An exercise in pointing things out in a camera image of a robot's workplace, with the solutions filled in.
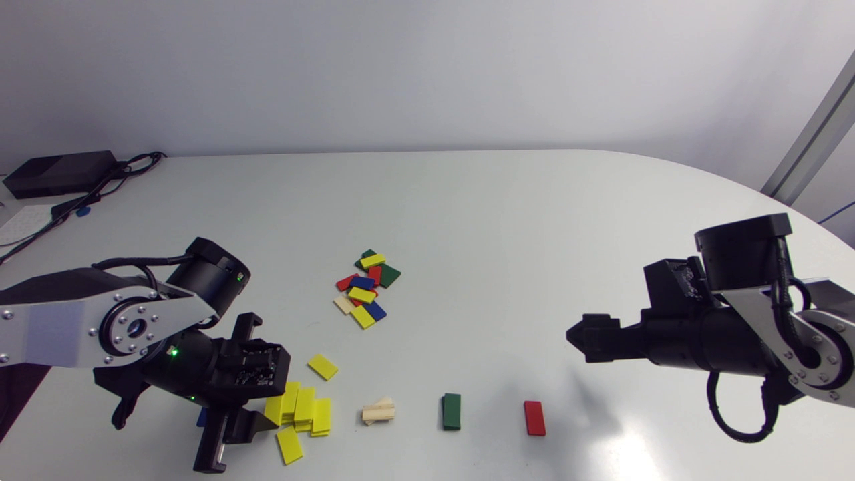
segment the green block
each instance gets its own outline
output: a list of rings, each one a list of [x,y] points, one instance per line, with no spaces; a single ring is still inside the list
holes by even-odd
[[[442,429],[460,430],[460,395],[445,393],[442,396]]]
[[[358,268],[359,268],[359,270],[361,270],[362,272],[368,272],[368,270],[367,270],[367,269],[365,269],[365,268],[363,267],[363,265],[362,265],[362,264],[360,264],[360,261],[361,261],[362,259],[366,258],[366,257],[373,256],[373,255],[375,255],[376,253],[377,253],[377,252],[374,252],[374,251],[372,251],[371,249],[368,249],[367,251],[363,252],[363,255],[362,255],[359,259],[357,259],[357,261],[356,261],[355,263],[353,263],[353,265],[355,265],[356,267],[358,267]]]
[[[380,285],[384,288],[388,288],[395,282],[395,279],[401,275],[401,271],[395,269],[389,264],[381,264],[380,265]]]

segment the black box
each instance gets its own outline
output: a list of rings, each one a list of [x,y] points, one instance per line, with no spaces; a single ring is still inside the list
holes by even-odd
[[[3,179],[16,199],[90,192],[115,166],[111,151],[36,157]]]

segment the white paper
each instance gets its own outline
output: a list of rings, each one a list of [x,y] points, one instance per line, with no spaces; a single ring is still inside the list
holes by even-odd
[[[25,205],[14,217],[0,227],[0,244],[20,241],[41,230],[50,222],[52,204]],[[0,247],[0,255],[15,246]]]

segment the blue cable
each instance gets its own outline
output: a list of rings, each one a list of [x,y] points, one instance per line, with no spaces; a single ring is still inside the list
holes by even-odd
[[[853,205],[855,205],[855,201],[850,202],[849,204],[847,204],[847,205],[846,205],[846,206],[844,206],[844,207],[841,207],[840,209],[838,209],[837,211],[835,211],[835,212],[834,212],[834,214],[831,214],[830,216],[825,217],[823,220],[819,221],[818,223],[820,223],[820,224],[821,224],[821,223],[824,223],[825,221],[828,221],[829,219],[831,219],[831,217],[834,217],[834,216],[836,216],[837,214],[840,214],[841,212],[845,211],[846,209],[848,209],[848,208],[852,207]]]

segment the metal pole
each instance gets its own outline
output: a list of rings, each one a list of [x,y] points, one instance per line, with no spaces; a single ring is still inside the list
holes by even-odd
[[[855,123],[855,52],[760,190],[792,205]]]

